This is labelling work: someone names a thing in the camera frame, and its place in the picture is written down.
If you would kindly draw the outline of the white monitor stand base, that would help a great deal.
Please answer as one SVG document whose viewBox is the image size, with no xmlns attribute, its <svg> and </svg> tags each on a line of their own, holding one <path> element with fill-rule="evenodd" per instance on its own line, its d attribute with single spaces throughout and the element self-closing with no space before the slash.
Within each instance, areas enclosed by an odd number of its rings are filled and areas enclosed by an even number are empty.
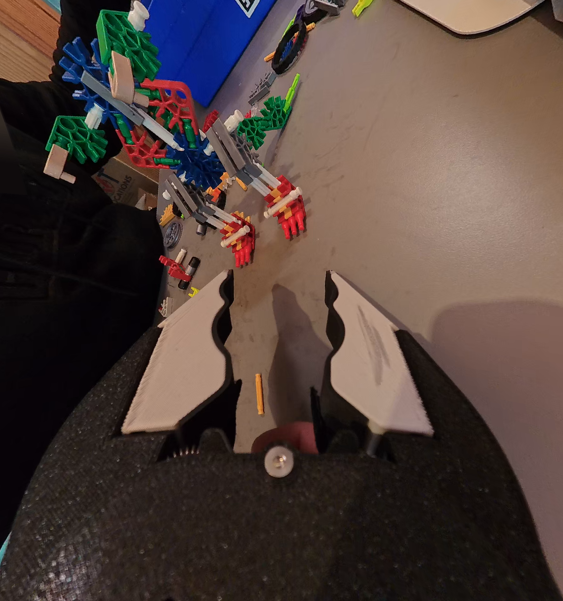
<svg viewBox="0 0 563 601">
<path fill-rule="evenodd" d="M 532 11 L 541 1 L 402 1 L 458 35 L 489 33 Z"/>
</svg>

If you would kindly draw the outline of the green fan connector assembly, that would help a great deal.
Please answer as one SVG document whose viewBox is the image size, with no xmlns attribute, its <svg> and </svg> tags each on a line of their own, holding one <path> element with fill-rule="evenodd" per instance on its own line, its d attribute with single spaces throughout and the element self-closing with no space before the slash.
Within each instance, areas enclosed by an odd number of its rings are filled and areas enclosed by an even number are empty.
<svg viewBox="0 0 563 601">
<path fill-rule="evenodd" d="M 248 116 L 244 116 L 237 110 L 224 122 L 227 131 L 235 134 L 241 141 L 247 142 L 253 150 L 258 150 L 263 145 L 268 132 L 281 131 L 285 128 L 293 110 L 299 85 L 300 74 L 296 73 L 285 97 L 268 97 L 263 101 L 261 109 L 257 104 L 253 105 Z"/>
</svg>

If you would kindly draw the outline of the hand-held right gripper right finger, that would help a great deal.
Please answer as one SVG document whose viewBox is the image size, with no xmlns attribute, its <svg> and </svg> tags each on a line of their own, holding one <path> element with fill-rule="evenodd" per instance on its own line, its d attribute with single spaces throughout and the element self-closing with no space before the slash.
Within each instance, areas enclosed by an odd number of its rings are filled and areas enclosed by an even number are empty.
<svg viewBox="0 0 563 601">
<path fill-rule="evenodd" d="M 311 394 L 320 454 L 349 432 L 357 448 L 375 455 L 387 433 L 432 438 L 434 429 L 398 341 L 398 327 L 333 270 L 325 274 L 325 359 L 319 393 Z"/>
</svg>

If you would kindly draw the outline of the dark grey connector piece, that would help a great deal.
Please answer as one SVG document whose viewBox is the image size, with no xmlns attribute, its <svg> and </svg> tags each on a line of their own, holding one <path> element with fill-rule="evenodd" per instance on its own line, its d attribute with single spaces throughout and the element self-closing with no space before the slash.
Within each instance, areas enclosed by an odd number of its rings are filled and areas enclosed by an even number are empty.
<svg viewBox="0 0 563 601">
<path fill-rule="evenodd" d="M 270 94 L 270 88 L 277 78 L 277 74 L 271 70 L 266 73 L 259 81 L 255 84 L 254 90 L 250 93 L 248 97 L 249 105 L 254 105 L 261 101 L 263 98 L 267 97 Z"/>
</svg>

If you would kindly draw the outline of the colourful construction toy model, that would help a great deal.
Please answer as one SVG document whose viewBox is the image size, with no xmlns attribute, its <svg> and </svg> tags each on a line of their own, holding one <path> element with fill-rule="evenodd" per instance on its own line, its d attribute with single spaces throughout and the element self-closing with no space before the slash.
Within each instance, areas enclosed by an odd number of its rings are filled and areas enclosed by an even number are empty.
<svg viewBox="0 0 563 601">
<path fill-rule="evenodd" d="M 245 266 L 255 250 L 255 228 L 242 212 L 224 209 L 227 184 L 238 177 L 261 194 L 264 219 L 276 219 L 288 240 L 305 229 L 302 191 L 266 170 L 217 111 L 199 128 L 188 86 L 156 78 L 161 64 L 145 31 L 148 19 L 139 1 L 128 12 L 101 10 L 91 50 L 79 37 L 64 46 L 62 79 L 81 86 L 73 97 L 85 103 L 85 116 L 56 117 L 44 173 L 75 183 L 65 171 L 67 159 L 102 159 L 107 141 L 100 127 L 109 121 L 133 165 L 165 172 L 163 197 L 175 215 L 207 222 L 221 234 L 221 247 L 232 250 L 236 267 Z"/>
</svg>

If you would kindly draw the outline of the red toy piece assembly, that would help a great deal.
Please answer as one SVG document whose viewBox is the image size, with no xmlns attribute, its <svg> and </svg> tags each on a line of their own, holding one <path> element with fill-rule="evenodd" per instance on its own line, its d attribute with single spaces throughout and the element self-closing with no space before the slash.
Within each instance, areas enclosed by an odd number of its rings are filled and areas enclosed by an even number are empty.
<svg viewBox="0 0 563 601">
<path fill-rule="evenodd" d="M 161 255 L 159 261 L 168 268 L 168 274 L 178 280 L 178 288 L 180 290 L 187 290 L 191 283 L 195 272 L 200 266 L 200 259 L 198 257 L 191 257 L 187 266 L 183 265 L 183 260 L 187 254 L 187 250 L 182 248 L 175 259 L 165 257 Z"/>
</svg>

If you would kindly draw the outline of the large black toy tyre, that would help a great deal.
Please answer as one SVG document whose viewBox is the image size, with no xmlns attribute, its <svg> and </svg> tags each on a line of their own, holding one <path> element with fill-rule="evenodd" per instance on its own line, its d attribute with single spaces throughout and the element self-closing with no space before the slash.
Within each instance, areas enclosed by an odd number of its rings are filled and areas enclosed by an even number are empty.
<svg viewBox="0 0 563 601">
<path fill-rule="evenodd" d="M 272 70 L 277 75 L 281 75 L 290 69 L 304 48 L 307 37 L 307 26 L 302 21 L 295 21 L 286 30 L 271 60 Z"/>
</svg>

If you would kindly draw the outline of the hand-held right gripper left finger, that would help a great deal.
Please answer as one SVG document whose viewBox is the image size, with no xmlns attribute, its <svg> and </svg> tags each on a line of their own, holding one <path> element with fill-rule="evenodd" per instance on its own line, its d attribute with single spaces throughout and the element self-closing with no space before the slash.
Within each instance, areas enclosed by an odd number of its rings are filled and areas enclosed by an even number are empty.
<svg viewBox="0 0 563 601">
<path fill-rule="evenodd" d="M 241 382 L 225 348 L 234 273 L 224 270 L 167 317 L 121 426 L 122 434 L 175 432 L 182 448 L 224 432 L 233 449 Z"/>
</svg>

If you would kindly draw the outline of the person's right hand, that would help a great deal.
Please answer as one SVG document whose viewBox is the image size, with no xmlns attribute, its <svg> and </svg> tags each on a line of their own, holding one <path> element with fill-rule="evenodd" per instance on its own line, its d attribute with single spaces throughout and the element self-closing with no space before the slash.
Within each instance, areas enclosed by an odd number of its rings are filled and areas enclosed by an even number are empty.
<svg viewBox="0 0 563 601">
<path fill-rule="evenodd" d="M 265 451 L 276 443 L 289 445 L 301 453 L 317 455 L 313 423 L 296 421 L 263 432 L 253 442 L 252 453 Z"/>
</svg>

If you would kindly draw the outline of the blue plastic bin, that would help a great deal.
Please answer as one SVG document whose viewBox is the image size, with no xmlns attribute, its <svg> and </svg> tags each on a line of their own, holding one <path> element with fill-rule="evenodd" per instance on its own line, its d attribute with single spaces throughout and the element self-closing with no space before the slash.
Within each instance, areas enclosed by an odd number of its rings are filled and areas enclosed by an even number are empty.
<svg viewBox="0 0 563 601">
<path fill-rule="evenodd" d="M 156 78 L 186 84 L 207 107 L 275 1 L 150 1 L 145 31 L 158 49 Z"/>
</svg>

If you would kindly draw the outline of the grey spoked toy wheel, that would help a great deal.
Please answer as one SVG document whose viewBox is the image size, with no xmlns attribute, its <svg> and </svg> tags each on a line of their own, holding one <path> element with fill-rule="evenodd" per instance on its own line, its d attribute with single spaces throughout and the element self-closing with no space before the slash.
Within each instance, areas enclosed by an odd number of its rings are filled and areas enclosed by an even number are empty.
<svg viewBox="0 0 563 601">
<path fill-rule="evenodd" d="M 304 15 L 314 19 L 321 16 L 337 16 L 346 1 L 306 1 Z"/>
</svg>

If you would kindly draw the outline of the printed cardboard box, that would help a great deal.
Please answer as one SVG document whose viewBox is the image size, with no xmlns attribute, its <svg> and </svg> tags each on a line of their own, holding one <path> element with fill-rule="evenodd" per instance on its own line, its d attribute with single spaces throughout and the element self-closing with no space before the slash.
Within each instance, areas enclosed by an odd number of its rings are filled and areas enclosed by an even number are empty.
<svg viewBox="0 0 563 601">
<path fill-rule="evenodd" d="M 112 157 L 92 179 L 113 203 L 127 206 L 136 206 L 144 194 L 156 197 L 158 192 L 157 169 L 137 167 L 122 154 Z"/>
</svg>

